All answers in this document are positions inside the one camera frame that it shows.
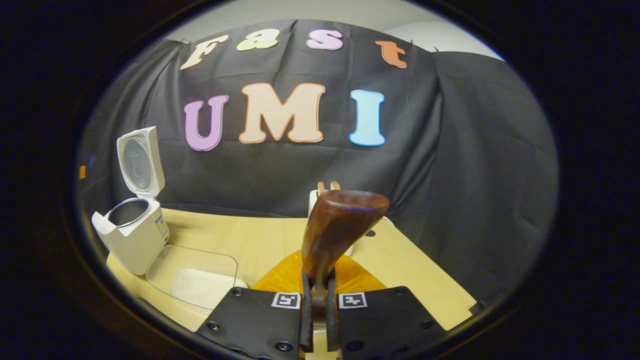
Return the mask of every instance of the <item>white container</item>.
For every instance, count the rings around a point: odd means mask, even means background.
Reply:
[[[169,240],[158,193],[164,188],[156,127],[140,129],[116,141],[120,171],[137,197],[116,205],[104,216],[91,218],[107,249],[128,271],[143,275]]]

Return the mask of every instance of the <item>wooden spatula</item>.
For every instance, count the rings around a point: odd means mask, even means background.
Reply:
[[[371,192],[328,190],[318,197],[302,244],[302,265],[311,285],[315,320],[325,319],[326,287],[336,261],[388,208],[386,197]]]

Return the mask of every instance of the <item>orange object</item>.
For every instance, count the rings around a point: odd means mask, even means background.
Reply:
[[[335,293],[358,293],[361,291],[383,290],[387,287],[355,260],[343,255],[335,264]],[[300,250],[284,258],[252,289],[280,292],[303,293],[302,253]]]

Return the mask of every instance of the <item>black cloth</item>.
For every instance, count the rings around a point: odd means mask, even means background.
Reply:
[[[276,46],[238,51],[254,31],[280,30]],[[337,51],[305,45],[315,29],[338,30]],[[228,34],[191,68],[179,70],[201,41]],[[399,69],[375,41],[404,49]],[[514,285],[539,254],[555,208],[558,171],[545,116],[517,74],[478,54],[429,53],[390,35],[337,22],[280,20],[232,29],[183,44],[163,40],[134,60],[104,94],[86,125],[77,162],[84,210],[105,213],[134,196],[125,186],[115,141],[157,126],[166,208],[259,217],[305,217],[318,181],[391,200],[388,217],[477,300],[491,302]],[[296,85],[326,88],[317,143],[239,141],[247,96],[269,83],[281,101]],[[352,90],[379,92],[379,147],[351,143]],[[228,95],[220,143],[190,148],[184,106],[203,101],[200,134],[208,134],[208,99]],[[289,123],[285,133],[292,127]]]

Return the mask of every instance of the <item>yellow letter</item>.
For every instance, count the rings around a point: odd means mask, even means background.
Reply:
[[[219,42],[224,42],[229,38],[229,35],[223,35],[219,38],[215,38],[213,40],[201,42],[196,45],[196,49],[193,51],[193,54],[189,57],[186,63],[182,64],[180,70],[184,70],[188,67],[192,67],[202,61],[202,56],[207,56],[209,53],[218,45]]]
[[[279,140],[293,117],[293,129],[287,137],[293,142],[318,142],[323,134],[318,129],[318,106],[324,86],[303,83],[296,86],[284,104],[270,84],[246,85],[242,93],[247,96],[246,124],[239,139],[243,143],[263,142],[267,134],[260,128],[264,119],[271,136]]]
[[[250,33],[246,36],[246,40],[238,44],[237,49],[244,51],[255,48],[266,49],[267,47],[272,47],[278,43],[276,37],[278,37],[279,33],[280,30],[277,29],[264,29]]]

